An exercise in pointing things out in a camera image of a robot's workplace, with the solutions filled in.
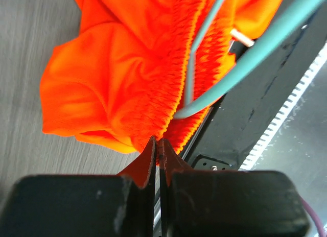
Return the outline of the teal hanger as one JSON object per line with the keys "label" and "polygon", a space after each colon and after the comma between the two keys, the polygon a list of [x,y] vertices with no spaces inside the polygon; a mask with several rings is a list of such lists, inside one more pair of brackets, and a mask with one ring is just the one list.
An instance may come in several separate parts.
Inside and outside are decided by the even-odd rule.
{"label": "teal hanger", "polygon": [[173,119],[185,119],[215,103],[298,29],[325,0],[291,0],[281,13],[282,0],[245,0],[249,23],[237,14],[237,0],[200,0],[192,15],[191,39],[181,96]]}

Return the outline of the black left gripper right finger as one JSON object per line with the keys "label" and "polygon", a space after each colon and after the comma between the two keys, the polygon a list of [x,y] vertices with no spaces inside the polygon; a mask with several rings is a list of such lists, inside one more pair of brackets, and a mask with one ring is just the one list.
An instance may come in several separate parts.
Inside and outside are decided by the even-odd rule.
{"label": "black left gripper right finger", "polygon": [[162,236],[304,236],[309,219],[278,171],[193,169],[158,143]]}

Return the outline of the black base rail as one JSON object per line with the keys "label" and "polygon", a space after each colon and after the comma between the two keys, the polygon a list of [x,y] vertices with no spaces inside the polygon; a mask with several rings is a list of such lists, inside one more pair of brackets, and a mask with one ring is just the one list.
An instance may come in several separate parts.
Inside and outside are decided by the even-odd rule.
{"label": "black base rail", "polygon": [[181,158],[202,170],[238,170],[324,45],[326,3],[213,105]]}

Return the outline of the orange shorts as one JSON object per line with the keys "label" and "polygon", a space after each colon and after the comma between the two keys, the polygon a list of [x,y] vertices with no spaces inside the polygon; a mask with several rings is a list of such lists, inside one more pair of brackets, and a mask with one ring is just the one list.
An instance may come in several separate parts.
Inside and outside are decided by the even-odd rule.
{"label": "orange shorts", "polygon": [[40,80],[43,132],[125,154],[155,136],[180,153],[208,113],[173,118],[214,1],[75,0],[79,34],[54,48]]}

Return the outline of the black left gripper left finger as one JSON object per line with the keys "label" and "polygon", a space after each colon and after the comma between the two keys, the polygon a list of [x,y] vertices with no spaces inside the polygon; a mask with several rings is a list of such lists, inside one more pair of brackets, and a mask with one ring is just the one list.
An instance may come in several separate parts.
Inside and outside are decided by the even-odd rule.
{"label": "black left gripper left finger", "polygon": [[156,139],[117,175],[31,175],[1,213],[1,236],[152,236]]}

